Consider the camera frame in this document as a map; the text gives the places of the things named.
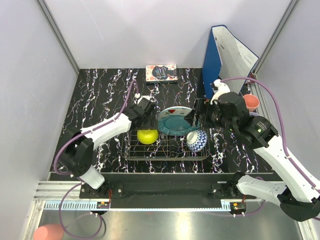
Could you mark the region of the yellow-green bowl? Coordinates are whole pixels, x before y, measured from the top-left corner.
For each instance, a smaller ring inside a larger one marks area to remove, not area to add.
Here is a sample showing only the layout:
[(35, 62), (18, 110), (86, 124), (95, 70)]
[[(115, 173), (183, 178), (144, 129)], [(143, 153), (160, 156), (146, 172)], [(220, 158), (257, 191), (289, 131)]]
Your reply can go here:
[(156, 129), (140, 129), (137, 131), (137, 139), (141, 144), (151, 145), (158, 139), (158, 130)]

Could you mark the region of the blue white patterned bowl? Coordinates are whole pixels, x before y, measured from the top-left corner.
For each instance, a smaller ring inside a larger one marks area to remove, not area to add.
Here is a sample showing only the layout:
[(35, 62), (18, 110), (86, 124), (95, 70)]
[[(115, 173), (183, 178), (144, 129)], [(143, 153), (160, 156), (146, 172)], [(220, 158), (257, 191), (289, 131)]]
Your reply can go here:
[(208, 142), (208, 135), (204, 130), (194, 130), (186, 136), (187, 146), (193, 153), (200, 152)]

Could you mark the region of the pink plastic cup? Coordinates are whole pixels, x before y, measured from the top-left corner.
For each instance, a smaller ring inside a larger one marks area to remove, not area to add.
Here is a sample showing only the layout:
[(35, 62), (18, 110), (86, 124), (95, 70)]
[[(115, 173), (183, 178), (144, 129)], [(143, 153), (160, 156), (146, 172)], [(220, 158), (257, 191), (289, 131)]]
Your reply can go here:
[(260, 105), (260, 100), (253, 94), (245, 94), (243, 99), (249, 112), (254, 112)]

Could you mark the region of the lavender plastic cup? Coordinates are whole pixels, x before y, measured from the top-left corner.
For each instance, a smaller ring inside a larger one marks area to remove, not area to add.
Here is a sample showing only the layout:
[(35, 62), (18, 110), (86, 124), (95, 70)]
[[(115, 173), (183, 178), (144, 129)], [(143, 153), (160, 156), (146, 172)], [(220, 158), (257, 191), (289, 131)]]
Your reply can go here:
[(256, 112), (250, 112), (249, 115), (251, 117), (260, 117), (260, 115), (258, 113), (256, 113)]

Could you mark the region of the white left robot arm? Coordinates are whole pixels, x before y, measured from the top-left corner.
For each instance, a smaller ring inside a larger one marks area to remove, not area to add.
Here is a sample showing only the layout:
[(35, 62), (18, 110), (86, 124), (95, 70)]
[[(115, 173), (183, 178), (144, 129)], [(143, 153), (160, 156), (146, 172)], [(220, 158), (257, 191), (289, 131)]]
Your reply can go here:
[(90, 192), (97, 198), (108, 193), (105, 178), (92, 165), (93, 151), (113, 137), (136, 130), (152, 117), (156, 104), (147, 96), (142, 96), (136, 104), (127, 106), (113, 117), (81, 130), (69, 130), (65, 134), (66, 143), (54, 160), (73, 175), (90, 186)]

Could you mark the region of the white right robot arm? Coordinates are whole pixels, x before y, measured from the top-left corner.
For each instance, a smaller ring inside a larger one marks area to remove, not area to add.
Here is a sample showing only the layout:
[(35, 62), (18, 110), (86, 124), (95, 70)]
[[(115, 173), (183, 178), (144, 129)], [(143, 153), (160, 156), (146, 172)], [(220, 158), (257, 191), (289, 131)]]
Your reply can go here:
[(311, 174), (289, 155), (283, 138), (268, 119), (250, 115), (243, 97), (228, 92), (212, 101), (199, 98), (184, 119), (192, 127), (200, 124), (230, 131), (239, 142), (260, 155), (283, 181), (272, 183), (236, 172), (224, 188), (230, 197), (258, 197), (279, 206), (298, 222), (320, 218), (320, 192), (306, 179)]

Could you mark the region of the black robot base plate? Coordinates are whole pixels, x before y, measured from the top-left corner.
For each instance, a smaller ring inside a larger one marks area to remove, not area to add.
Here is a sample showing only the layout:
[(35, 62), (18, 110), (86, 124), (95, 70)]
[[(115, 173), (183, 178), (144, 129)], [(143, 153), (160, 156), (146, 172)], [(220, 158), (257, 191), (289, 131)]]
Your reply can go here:
[(81, 199), (112, 199), (131, 196), (210, 196), (241, 199), (243, 194), (228, 181), (233, 173), (103, 173), (105, 182), (98, 190), (88, 184), (80, 188)]

